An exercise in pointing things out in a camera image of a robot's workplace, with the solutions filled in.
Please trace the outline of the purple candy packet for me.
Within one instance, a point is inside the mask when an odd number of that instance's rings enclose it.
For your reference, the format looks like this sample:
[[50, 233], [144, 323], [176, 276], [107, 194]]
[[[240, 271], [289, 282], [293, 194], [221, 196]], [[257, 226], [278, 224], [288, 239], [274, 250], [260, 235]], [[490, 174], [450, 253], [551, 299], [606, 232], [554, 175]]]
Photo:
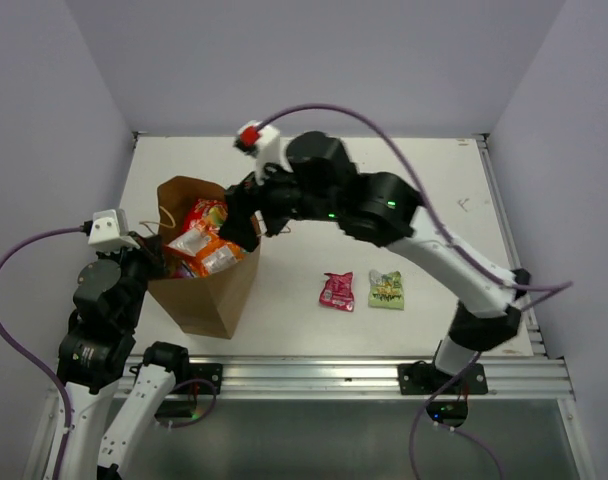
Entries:
[[193, 279], [197, 275], [185, 262], [181, 262], [170, 274], [170, 277], [173, 279]]

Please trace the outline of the red snack packet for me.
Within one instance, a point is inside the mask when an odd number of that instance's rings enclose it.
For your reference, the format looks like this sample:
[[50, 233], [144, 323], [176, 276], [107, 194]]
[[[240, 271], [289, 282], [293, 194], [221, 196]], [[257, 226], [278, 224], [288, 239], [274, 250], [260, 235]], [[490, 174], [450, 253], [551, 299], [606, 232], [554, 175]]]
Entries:
[[198, 199], [186, 214], [182, 231], [186, 232], [196, 228], [202, 231], [217, 232], [227, 216], [227, 206], [223, 201]]

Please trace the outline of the orange white snack packet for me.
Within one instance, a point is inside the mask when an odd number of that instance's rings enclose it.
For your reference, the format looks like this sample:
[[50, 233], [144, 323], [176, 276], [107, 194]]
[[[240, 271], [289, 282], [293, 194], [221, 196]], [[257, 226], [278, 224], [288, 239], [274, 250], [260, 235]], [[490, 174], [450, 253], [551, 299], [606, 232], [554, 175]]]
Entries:
[[219, 236], [219, 228], [209, 221], [192, 222], [166, 249], [196, 276], [208, 277], [244, 260], [247, 252]]

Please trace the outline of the brown paper bag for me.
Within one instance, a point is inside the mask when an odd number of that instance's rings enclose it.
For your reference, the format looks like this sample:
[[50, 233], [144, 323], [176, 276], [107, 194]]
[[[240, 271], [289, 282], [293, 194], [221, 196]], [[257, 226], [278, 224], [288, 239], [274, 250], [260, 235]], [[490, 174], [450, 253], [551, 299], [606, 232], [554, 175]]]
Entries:
[[[200, 179], [176, 176], [157, 187], [161, 215], [179, 221], [199, 199], [222, 200], [224, 188]], [[260, 251], [250, 253], [220, 273], [205, 278], [149, 282], [148, 292], [183, 332], [215, 338], [233, 337], [256, 278]]]

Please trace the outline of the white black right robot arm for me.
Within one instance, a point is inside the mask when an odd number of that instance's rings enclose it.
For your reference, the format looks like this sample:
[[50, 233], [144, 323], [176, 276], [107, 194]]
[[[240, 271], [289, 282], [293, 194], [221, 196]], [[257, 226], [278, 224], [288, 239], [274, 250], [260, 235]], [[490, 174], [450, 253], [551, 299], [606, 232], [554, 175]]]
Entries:
[[255, 250], [255, 214], [262, 215], [269, 236], [291, 220], [333, 222], [348, 237], [410, 261], [455, 295], [455, 316], [429, 369], [435, 389], [454, 391], [475, 357], [517, 336], [522, 314], [515, 303], [529, 273], [494, 265], [436, 226], [427, 201], [405, 180], [361, 172], [342, 140], [319, 131], [283, 145], [276, 129], [248, 126], [234, 146], [255, 167], [226, 192], [229, 240]]

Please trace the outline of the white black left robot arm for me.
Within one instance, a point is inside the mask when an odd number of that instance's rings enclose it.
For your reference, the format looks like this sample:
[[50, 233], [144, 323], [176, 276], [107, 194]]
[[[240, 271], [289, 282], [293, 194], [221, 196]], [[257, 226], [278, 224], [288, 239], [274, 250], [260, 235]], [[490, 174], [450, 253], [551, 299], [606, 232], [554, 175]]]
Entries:
[[45, 478], [122, 478], [132, 448], [164, 396], [191, 383], [186, 349], [157, 342], [145, 352], [144, 378], [125, 411], [109, 429], [103, 427], [135, 345], [146, 294], [188, 333], [232, 337], [257, 268], [259, 226], [245, 205], [215, 184], [191, 189], [189, 196], [225, 203], [224, 234], [249, 250], [249, 259], [206, 278], [172, 279], [164, 236], [130, 230], [121, 209], [94, 213], [81, 230], [98, 258], [80, 273], [68, 333], [59, 347], [58, 424]]

